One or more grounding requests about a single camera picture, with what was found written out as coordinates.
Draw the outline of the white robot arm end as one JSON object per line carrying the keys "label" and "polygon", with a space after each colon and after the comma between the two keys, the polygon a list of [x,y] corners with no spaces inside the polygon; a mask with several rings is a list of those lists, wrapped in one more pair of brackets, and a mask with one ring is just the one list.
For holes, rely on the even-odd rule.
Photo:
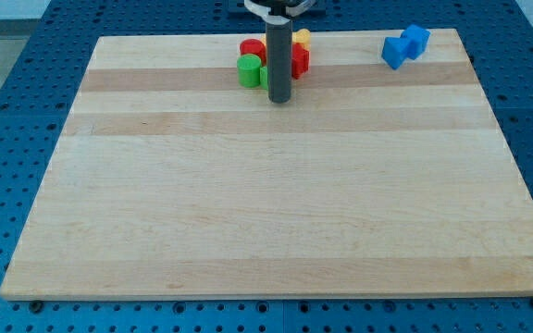
{"label": "white robot arm end", "polygon": [[301,16],[316,4],[316,0],[244,0],[244,7],[265,23],[284,25]]}

